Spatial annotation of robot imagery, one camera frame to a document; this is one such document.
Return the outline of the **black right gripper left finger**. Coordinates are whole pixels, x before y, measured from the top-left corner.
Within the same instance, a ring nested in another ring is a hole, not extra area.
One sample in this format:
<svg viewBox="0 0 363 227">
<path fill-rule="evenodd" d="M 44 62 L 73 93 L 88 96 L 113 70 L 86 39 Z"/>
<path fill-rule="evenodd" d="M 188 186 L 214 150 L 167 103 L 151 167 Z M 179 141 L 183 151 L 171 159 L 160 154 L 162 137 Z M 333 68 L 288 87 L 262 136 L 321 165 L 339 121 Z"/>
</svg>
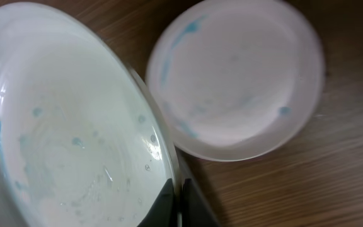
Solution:
<svg viewBox="0 0 363 227">
<path fill-rule="evenodd" d="M 172 179 L 167 179 L 138 227 L 177 227 L 176 196 Z"/>
</svg>

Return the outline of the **white plate with blue stain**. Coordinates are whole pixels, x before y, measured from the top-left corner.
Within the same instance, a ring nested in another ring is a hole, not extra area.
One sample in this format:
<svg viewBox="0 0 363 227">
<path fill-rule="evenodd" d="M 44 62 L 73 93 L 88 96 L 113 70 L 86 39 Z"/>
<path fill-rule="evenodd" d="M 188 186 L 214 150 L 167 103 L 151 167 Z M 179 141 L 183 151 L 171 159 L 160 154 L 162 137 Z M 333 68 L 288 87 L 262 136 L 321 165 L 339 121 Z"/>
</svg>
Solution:
<svg viewBox="0 0 363 227">
<path fill-rule="evenodd" d="M 180 171 L 142 79 L 90 29 L 0 7 L 0 226 L 138 226 Z"/>
</svg>

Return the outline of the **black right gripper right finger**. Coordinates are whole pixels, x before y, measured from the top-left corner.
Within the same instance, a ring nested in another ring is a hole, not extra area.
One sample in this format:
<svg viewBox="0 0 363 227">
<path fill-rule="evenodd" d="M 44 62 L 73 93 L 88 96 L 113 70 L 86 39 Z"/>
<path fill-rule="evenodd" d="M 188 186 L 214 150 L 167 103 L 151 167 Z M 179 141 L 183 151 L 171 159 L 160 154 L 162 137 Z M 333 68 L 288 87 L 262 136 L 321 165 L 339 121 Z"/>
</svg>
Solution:
<svg viewBox="0 0 363 227">
<path fill-rule="evenodd" d="M 187 178 L 181 193 L 181 219 L 183 227 L 221 227 L 197 183 Z"/>
</svg>

